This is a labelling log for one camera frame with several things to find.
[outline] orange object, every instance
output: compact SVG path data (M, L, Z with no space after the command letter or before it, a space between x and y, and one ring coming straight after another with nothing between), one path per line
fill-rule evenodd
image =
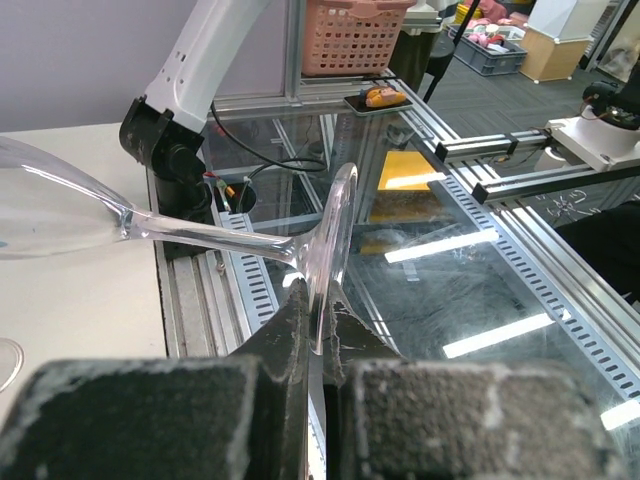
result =
M393 87L373 87L363 92L365 105L369 108L388 107L404 102L407 96Z

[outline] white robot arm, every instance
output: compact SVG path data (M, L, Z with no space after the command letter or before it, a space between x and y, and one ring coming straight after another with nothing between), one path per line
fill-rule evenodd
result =
M158 112L200 133L213 96L258 16L271 0L199 0L173 51L145 92Z
M160 73L122 122L120 144L154 171L161 213L207 221L200 133L231 61L271 1L198 0Z

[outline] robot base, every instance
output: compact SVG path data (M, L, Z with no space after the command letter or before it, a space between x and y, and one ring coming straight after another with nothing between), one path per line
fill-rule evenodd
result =
M550 120L553 137L598 172L640 165L640 132L598 120L591 108L584 117Z

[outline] glass stem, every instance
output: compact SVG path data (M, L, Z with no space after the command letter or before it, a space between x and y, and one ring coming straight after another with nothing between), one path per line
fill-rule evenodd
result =
M184 243L259 255L296 267L294 238L239 232L151 212L134 212L129 237Z

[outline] pink basket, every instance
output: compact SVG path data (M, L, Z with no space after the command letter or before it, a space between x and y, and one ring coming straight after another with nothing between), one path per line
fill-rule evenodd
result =
M308 0L302 73L381 73L416 0Z

